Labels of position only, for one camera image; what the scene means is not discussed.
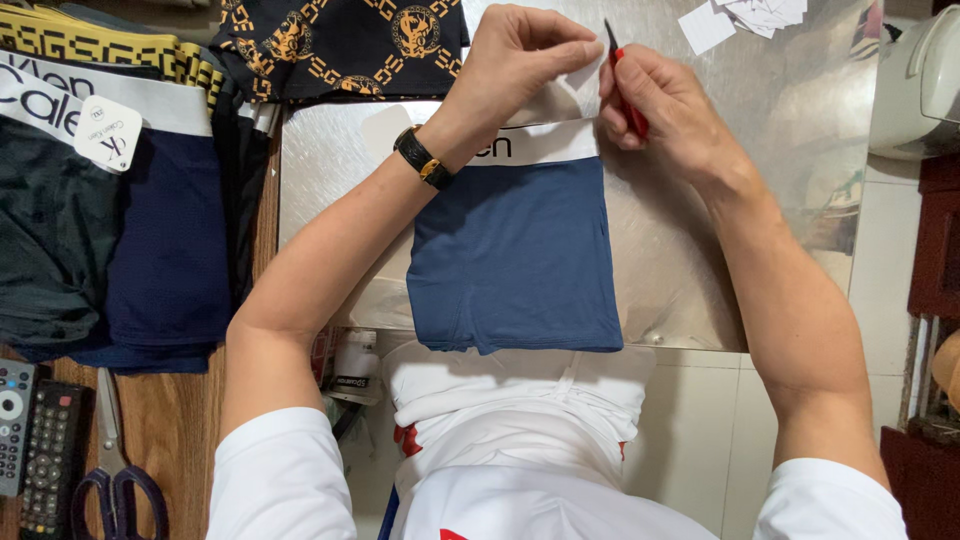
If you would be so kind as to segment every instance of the wooden table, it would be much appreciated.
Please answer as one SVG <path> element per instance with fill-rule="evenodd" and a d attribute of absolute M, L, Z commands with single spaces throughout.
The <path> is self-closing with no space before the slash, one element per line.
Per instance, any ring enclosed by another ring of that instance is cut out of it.
<path fill-rule="evenodd" d="M 276 252 L 276 216 L 279 196 L 279 134 L 271 149 L 271 162 L 257 214 L 253 237 L 253 276 L 256 279 Z M 20 359 L 0 345 L 0 356 Z M 223 344 L 210 357 L 204 375 L 157 374 L 117 377 L 117 395 L 123 416 L 127 459 L 156 480 L 167 502 L 170 538 L 194 540 L 206 534 L 213 453 L 220 428 L 220 403 L 224 391 Z M 97 387 L 96 368 L 69 358 L 53 362 L 54 379 Z M 97 464 L 97 426 L 91 422 L 86 471 Z M 140 534 L 153 538 L 150 505 L 139 489 L 137 523 Z M 95 496 L 87 501 L 87 522 L 95 537 L 103 537 Z M 18 537 L 20 499 L 0 498 L 0 539 Z"/>

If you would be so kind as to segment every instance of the hang tag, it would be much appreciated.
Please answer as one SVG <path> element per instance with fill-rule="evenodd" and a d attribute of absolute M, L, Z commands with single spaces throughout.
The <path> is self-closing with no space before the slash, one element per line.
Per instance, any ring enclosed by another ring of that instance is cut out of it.
<path fill-rule="evenodd" d="M 396 138 L 412 125 L 407 109 L 394 105 L 364 118 L 360 123 L 360 134 L 367 144 L 367 151 L 380 163 L 394 152 Z"/>
<path fill-rule="evenodd" d="M 84 100 L 73 147 L 85 158 L 126 171 L 142 127 L 143 117 L 136 110 L 92 95 Z"/>

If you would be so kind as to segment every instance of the tv remote control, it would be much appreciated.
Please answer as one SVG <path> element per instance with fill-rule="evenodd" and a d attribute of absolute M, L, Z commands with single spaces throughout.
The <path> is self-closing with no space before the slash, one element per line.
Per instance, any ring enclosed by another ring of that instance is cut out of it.
<path fill-rule="evenodd" d="M 0 358 L 0 495 L 16 497 L 23 478 L 36 368 Z"/>
<path fill-rule="evenodd" d="M 84 476 L 92 394 L 86 386 L 57 380 L 36 385 L 20 507 L 22 540 L 72 537 L 70 501 Z"/>

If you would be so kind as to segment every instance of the red utility knife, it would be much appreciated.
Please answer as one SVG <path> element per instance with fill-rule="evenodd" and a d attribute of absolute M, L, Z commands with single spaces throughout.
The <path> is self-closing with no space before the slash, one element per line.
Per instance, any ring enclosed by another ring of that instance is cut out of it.
<path fill-rule="evenodd" d="M 603 19 L 604 26 L 607 27 L 607 35 L 610 36 L 610 67 L 614 67 L 616 62 L 623 58 L 623 49 L 616 46 L 616 38 L 613 37 L 613 29 L 610 27 L 610 21 Z M 620 97 L 620 109 L 624 117 L 627 118 L 627 128 L 634 130 L 640 136 L 640 140 L 646 140 L 647 132 L 650 131 L 650 122 L 647 117 L 640 113 L 634 106 L 627 103 L 627 100 Z"/>

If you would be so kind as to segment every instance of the white appliance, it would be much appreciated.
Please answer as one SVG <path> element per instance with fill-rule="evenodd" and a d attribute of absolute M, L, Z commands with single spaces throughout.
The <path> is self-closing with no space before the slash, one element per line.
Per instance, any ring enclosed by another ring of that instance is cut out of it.
<path fill-rule="evenodd" d="M 870 152 L 895 160 L 960 153 L 960 5 L 883 47 Z"/>

